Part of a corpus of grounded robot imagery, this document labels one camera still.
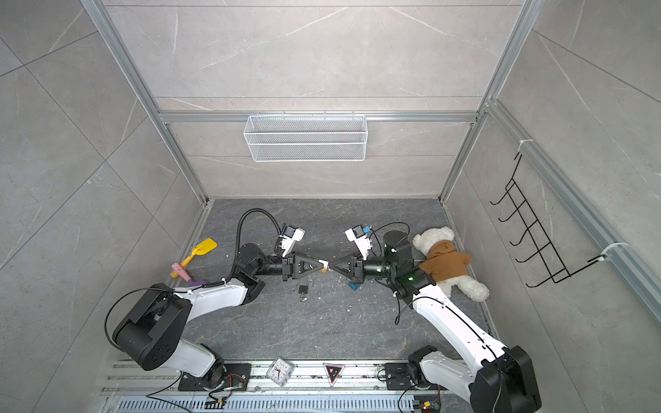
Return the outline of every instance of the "pink handle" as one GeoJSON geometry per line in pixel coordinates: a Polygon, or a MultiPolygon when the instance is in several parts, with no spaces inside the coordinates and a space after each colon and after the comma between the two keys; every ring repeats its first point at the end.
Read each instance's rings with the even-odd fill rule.
{"type": "Polygon", "coordinates": [[[181,264],[179,264],[178,262],[175,262],[174,264],[172,264],[172,269],[173,269],[177,274],[179,274],[179,276],[180,276],[181,278],[183,278],[184,280],[186,280],[186,281],[191,281],[191,278],[190,278],[190,276],[188,275],[188,273],[186,272],[186,270],[184,270],[184,268],[183,268],[183,267],[181,266],[181,264]]]}

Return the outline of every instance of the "white teddy bear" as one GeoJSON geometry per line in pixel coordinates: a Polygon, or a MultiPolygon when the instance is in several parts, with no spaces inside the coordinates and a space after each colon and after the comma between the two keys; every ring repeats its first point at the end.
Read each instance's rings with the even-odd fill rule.
{"type": "Polygon", "coordinates": [[[471,263],[471,256],[454,251],[453,239],[454,232],[448,227],[432,228],[416,235],[413,246],[427,257],[419,267],[432,276],[448,298],[456,285],[468,298],[480,303],[489,296],[489,288],[468,275],[466,265],[471,263]]]}

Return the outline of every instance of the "black wire rack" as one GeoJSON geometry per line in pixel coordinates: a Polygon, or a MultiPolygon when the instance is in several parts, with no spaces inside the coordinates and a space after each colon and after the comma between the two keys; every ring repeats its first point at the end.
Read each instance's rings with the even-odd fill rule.
{"type": "Polygon", "coordinates": [[[569,277],[571,277],[571,276],[576,275],[577,273],[581,272],[582,270],[585,270],[587,267],[589,267],[589,266],[591,266],[591,265],[593,265],[593,264],[596,264],[597,262],[601,262],[601,261],[603,260],[603,258],[605,257],[604,254],[600,254],[600,255],[597,255],[597,256],[594,257],[594,258],[589,259],[589,260],[588,260],[588,263],[587,263],[585,266],[583,266],[583,267],[577,269],[577,270],[574,271],[574,272],[569,272],[569,269],[567,268],[567,265],[565,265],[565,263],[564,263],[564,261],[563,261],[563,258],[562,258],[562,257],[560,256],[560,254],[558,253],[558,250],[555,248],[555,245],[553,245],[553,241],[551,240],[551,238],[550,238],[549,235],[547,234],[546,229],[544,228],[544,226],[541,224],[541,221],[540,221],[539,218],[537,217],[537,214],[535,213],[535,210],[533,209],[533,207],[532,207],[532,206],[530,205],[530,203],[528,202],[528,200],[527,200],[527,198],[525,197],[524,193],[521,191],[521,188],[520,188],[519,185],[516,183],[516,180],[514,180],[514,175],[516,174],[516,170],[519,168],[519,164],[521,163],[521,153],[520,153],[520,152],[516,154],[516,156],[514,157],[514,160],[516,161],[516,166],[514,167],[514,172],[512,173],[512,177],[510,178],[510,180],[509,180],[509,181],[507,182],[507,184],[505,185],[505,195],[503,195],[502,198],[500,198],[498,202],[494,203],[494,202],[491,202],[491,201],[490,201],[490,203],[491,203],[491,205],[498,205],[498,204],[500,204],[500,203],[505,199],[505,197],[508,197],[508,198],[510,199],[510,201],[512,201],[512,204],[513,204],[514,206],[516,206],[516,209],[515,209],[514,212],[512,212],[512,213],[510,214],[510,216],[507,217],[506,219],[498,218],[498,220],[499,220],[500,222],[507,222],[507,221],[509,221],[509,220],[510,220],[515,214],[518,213],[519,218],[521,218],[521,221],[524,223],[524,226],[525,226],[524,233],[521,235],[521,238],[519,239],[519,241],[518,241],[516,244],[513,243],[512,241],[510,241],[510,244],[511,244],[512,246],[517,246],[517,245],[521,244],[521,242],[523,242],[523,240],[524,240],[524,238],[525,238],[525,235],[526,235],[526,234],[529,234],[529,235],[530,235],[530,239],[533,241],[533,244],[535,245],[535,249],[536,249],[536,251],[535,251],[531,256],[529,256],[528,258],[526,258],[525,260],[522,260],[522,261],[521,261],[521,260],[518,260],[517,258],[515,258],[516,262],[523,263],[523,262],[526,262],[526,261],[528,261],[528,260],[531,260],[534,256],[539,255],[539,257],[541,258],[542,262],[544,263],[544,267],[546,268],[546,271],[547,271],[547,273],[548,273],[549,276],[548,276],[547,278],[545,278],[543,281],[541,281],[541,282],[539,282],[539,283],[537,283],[537,284],[535,284],[535,285],[529,285],[528,283],[525,283],[525,286],[526,286],[526,287],[529,287],[529,288],[535,288],[535,287],[539,287],[540,285],[544,284],[545,282],[547,282],[547,281],[549,281],[549,280],[553,281],[554,283],[559,283],[559,282],[561,282],[561,281],[566,280],[567,278],[569,278],[569,277]],[[517,203],[514,201],[514,198],[512,197],[512,194],[511,194],[511,191],[512,191],[514,188],[519,192],[519,194],[521,195],[521,198],[523,199],[523,201],[520,202],[519,204],[517,204],[517,203]],[[524,205],[528,206],[528,208],[530,209],[530,212],[532,213],[532,216],[535,218],[530,224],[527,223],[526,219],[524,218],[523,214],[521,213],[521,208],[522,208],[524,205]],[[544,245],[542,245],[542,246],[539,246],[539,244],[537,244],[537,241],[535,240],[535,237],[533,236],[532,232],[530,231],[535,225],[538,225],[539,228],[541,228],[541,231],[542,231],[542,233],[544,234],[544,237],[546,237],[546,243],[545,243],[544,245]],[[555,273],[552,273],[552,272],[551,272],[551,269],[549,268],[549,265],[548,265],[546,259],[544,258],[544,255],[542,254],[542,251],[543,251],[545,248],[548,248],[548,247],[551,247],[551,248],[553,249],[553,253],[558,257],[558,260],[559,260],[560,263],[562,264],[562,268],[561,268],[559,271],[555,272],[555,273]],[[559,275],[562,274],[563,272],[564,272],[565,274],[564,274],[563,276],[561,276],[561,278],[560,278],[559,280],[557,280],[555,277],[559,276],[559,275]]]}

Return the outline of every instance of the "clock face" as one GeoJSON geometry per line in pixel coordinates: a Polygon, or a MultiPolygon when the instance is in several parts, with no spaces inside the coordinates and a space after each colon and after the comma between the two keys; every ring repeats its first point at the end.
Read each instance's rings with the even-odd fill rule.
{"type": "Polygon", "coordinates": [[[273,361],[273,364],[271,364],[268,370],[266,370],[266,376],[277,385],[284,386],[292,375],[292,371],[293,365],[278,357],[273,361]]]}

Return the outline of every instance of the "ventilation grate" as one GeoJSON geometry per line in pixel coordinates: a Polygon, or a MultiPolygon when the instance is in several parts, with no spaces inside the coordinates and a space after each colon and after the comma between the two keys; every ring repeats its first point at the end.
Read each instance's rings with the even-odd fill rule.
{"type": "MultiPolygon", "coordinates": [[[[354,395],[253,395],[233,394],[224,409],[219,405],[205,406],[206,396],[163,396],[165,400],[175,402],[195,412],[223,413],[311,413],[342,412],[397,413],[398,394],[354,394],[354,395]]],[[[413,410],[413,396],[405,394],[400,402],[403,412],[413,410]]],[[[151,400],[144,396],[123,396],[116,413],[170,413],[182,410],[172,404],[151,400]]]]}

